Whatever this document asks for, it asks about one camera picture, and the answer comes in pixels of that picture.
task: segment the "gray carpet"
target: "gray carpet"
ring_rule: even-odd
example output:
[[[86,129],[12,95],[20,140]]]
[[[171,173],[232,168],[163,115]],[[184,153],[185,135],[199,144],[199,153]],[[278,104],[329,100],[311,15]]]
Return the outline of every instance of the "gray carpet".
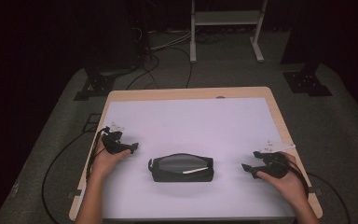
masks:
[[[327,180],[342,196],[351,213],[352,223],[358,223],[358,104],[346,91],[339,76],[321,65],[316,73],[333,96],[309,97],[292,93],[282,72],[296,71],[301,64],[280,65],[289,33],[262,33],[259,45],[265,57],[257,63],[250,34],[220,36],[224,39],[212,45],[197,45],[198,61],[192,65],[189,88],[206,87],[270,87],[298,153],[308,172]],[[154,34],[154,46],[177,38],[176,35]],[[188,52],[188,43],[177,48]],[[186,55],[177,49],[155,53],[158,67],[151,76],[139,78],[131,89],[184,88],[190,72]],[[156,64],[145,62],[150,69]],[[142,69],[117,79],[114,90],[125,90]],[[53,223],[44,210],[41,189],[44,175],[67,143],[81,134],[90,113],[101,113],[105,97],[88,101],[73,101],[87,76],[84,70],[74,74],[52,112],[21,175],[0,211],[0,223]],[[55,161],[46,182],[46,202],[50,213],[60,223],[72,223],[69,209],[88,155],[93,133],[84,133]],[[324,216],[322,223],[346,223],[342,205],[334,192],[318,179],[310,178],[322,194],[318,196]],[[261,223],[291,223],[292,220]]]

